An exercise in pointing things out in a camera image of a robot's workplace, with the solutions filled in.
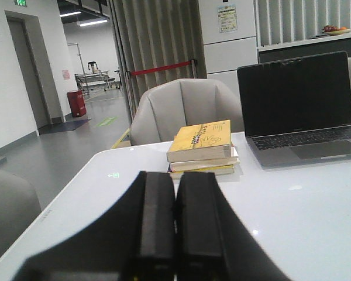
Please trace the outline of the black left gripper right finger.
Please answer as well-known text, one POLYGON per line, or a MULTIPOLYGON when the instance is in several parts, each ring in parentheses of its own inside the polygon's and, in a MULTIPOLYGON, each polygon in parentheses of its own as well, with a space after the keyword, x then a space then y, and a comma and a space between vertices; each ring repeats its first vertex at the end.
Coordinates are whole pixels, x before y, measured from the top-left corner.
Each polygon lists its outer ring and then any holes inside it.
POLYGON ((175 206, 178 280, 289 279, 232 210, 213 173, 184 173, 175 206))

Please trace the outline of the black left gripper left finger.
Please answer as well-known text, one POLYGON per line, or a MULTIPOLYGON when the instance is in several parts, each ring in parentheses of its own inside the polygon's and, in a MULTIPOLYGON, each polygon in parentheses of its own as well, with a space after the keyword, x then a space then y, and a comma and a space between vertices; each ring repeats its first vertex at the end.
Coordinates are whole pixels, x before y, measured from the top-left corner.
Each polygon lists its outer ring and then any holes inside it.
POLYGON ((140 172, 117 202, 28 258, 14 280, 173 280, 175 202, 168 174, 140 172))

